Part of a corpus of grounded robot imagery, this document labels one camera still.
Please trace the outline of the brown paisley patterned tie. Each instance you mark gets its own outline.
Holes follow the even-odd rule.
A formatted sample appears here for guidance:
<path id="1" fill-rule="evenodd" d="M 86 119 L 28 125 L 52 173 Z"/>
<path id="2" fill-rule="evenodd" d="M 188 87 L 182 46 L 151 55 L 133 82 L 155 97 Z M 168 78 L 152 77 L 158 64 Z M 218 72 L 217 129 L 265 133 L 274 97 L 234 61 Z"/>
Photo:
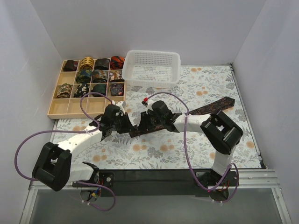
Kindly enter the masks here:
<path id="1" fill-rule="evenodd" d="M 223 97 L 217 101 L 214 101 L 205 106 L 196 108 L 190 111 L 191 115 L 206 115 L 211 114 L 216 110 L 226 110 L 235 105 L 235 99 L 230 97 Z M 136 127 L 136 130 L 129 132 L 131 138 L 141 136 L 148 133 L 157 132 L 165 129 L 164 126 L 158 121 L 155 116 L 147 115 L 146 112 L 141 113 L 140 124 Z"/>

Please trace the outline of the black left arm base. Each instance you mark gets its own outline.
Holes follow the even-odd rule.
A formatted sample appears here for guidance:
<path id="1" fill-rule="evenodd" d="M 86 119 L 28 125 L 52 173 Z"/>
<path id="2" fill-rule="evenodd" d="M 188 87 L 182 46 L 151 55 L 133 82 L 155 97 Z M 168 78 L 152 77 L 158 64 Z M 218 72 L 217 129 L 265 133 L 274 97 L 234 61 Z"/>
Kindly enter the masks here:
<path id="1" fill-rule="evenodd" d="M 87 202 L 95 202 L 103 194 L 104 189 L 102 187 L 97 187 L 95 185 L 105 186 L 107 188 L 111 188 L 113 186 L 113 178 L 114 175 L 112 173 L 97 173 L 94 179 L 90 179 L 88 181 L 79 181 L 83 182 L 73 182 L 71 185 L 75 188 L 81 188 L 80 196 L 82 200 Z"/>

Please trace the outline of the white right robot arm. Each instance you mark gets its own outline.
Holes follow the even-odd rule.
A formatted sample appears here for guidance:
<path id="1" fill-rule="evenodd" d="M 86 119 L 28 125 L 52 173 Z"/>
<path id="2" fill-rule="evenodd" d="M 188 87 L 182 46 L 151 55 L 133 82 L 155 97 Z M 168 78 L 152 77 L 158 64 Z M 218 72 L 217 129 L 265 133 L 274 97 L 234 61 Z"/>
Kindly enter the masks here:
<path id="1" fill-rule="evenodd" d="M 226 169 L 243 136 L 243 130 L 232 119 L 221 110 L 204 115 L 173 113 L 162 100 L 145 98 L 142 104 L 147 110 L 141 116 L 140 131 L 149 132 L 161 126 L 174 133 L 203 133 L 216 150 L 211 168 L 212 182 L 219 186 L 227 182 Z"/>

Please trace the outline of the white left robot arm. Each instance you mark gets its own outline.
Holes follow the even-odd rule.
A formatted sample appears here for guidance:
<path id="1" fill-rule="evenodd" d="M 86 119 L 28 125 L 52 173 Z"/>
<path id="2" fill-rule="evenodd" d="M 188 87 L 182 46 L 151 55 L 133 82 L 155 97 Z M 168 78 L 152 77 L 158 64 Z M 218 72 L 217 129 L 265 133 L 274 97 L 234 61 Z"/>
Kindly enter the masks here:
<path id="1" fill-rule="evenodd" d="M 90 146 L 98 143 L 112 132 L 129 133 L 135 130 L 124 108 L 126 103 L 119 101 L 108 105 L 99 121 L 91 123 L 83 133 L 79 133 L 57 144 L 46 143 L 34 166 L 32 176 L 54 191 L 61 190 L 69 182 L 83 181 L 93 187 L 99 183 L 100 170 L 97 166 L 83 162 L 72 163 L 73 158 Z"/>

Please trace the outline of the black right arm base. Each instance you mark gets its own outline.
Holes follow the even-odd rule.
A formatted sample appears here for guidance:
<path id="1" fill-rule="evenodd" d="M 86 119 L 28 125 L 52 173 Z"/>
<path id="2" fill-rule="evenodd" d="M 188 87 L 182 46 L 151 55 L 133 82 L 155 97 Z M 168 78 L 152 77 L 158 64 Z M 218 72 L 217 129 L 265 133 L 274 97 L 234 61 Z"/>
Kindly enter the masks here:
<path id="1" fill-rule="evenodd" d="M 212 188 L 214 185 L 218 183 L 221 179 L 221 175 L 213 172 L 212 170 L 205 170 L 196 172 L 196 177 L 198 181 L 205 187 L 205 188 Z M 206 191 L 203 190 L 196 182 L 196 191 L 195 196 L 200 197 L 203 199 L 211 199 L 217 202 L 224 202 L 228 200 L 230 197 L 229 188 L 235 188 L 238 186 L 239 183 L 237 181 L 237 174 L 235 171 L 229 171 L 226 174 L 226 177 L 223 179 L 221 184 L 217 187 L 217 189 L 213 191 Z"/>

